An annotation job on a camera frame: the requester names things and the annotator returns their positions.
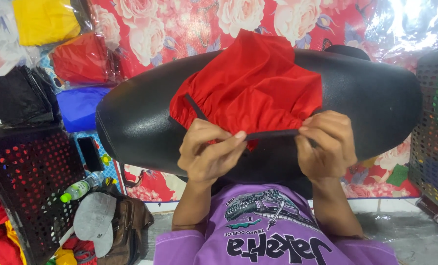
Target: blue package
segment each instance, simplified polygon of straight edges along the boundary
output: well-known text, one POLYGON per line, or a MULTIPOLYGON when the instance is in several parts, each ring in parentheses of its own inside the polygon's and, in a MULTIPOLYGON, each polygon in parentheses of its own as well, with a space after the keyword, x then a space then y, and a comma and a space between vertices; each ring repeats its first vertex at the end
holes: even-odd
POLYGON ((57 94, 65 130, 69 133, 95 130, 96 106, 110 90, 103 87, 84 87, 57 94))

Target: smartphone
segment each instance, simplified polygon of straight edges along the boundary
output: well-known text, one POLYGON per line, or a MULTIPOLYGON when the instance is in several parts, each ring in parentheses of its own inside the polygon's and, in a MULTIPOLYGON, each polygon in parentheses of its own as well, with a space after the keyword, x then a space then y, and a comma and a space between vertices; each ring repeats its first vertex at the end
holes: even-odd
POLYGON ((101 163, 101 157, 98 153, 98 148, 94 145, 93 137, 81 137, 77 139, 78 145, 81 149, 81 154, 85 159, 87 170, 93 171, 103 171, 104 166, 101 163))

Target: bottle label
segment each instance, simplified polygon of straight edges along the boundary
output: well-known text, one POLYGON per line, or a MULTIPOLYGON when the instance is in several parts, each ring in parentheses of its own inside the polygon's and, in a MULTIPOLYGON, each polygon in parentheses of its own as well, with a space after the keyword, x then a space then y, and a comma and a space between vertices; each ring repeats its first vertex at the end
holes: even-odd
POLYGON ((88 182, 84 180, 80 180, 79 182, 72 185, 72 188, 78 191, 79 196, 85 195, 88 190, 90 189, 90 186, 88 185, 88 182))

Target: gray cap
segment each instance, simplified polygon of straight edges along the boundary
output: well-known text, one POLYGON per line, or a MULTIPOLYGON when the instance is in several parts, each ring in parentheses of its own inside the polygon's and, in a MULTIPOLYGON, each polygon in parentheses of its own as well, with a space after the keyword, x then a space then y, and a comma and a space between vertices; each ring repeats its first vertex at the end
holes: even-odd
POLYGON ((73 228, 80 240, 90 240, 94 244, 97 257, 108 254, 112 247, 113 233, 111 221, 116 210, 116 198, 101 192, 88 194, 80 203, 73 228))

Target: plastic water bottle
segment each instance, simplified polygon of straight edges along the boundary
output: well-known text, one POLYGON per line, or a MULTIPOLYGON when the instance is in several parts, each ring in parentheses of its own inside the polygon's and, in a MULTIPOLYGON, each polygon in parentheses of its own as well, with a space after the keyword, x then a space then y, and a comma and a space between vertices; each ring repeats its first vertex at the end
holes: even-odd
POLYGON ((90 189, 99 186, 104 181, 104 174, 100 171, 92 172, 84 180, 80 180, 74 184, 71 184, 67 190, 60 196, 62 202, 68 202, 69 200, 76 200, 83 197, 90 189))

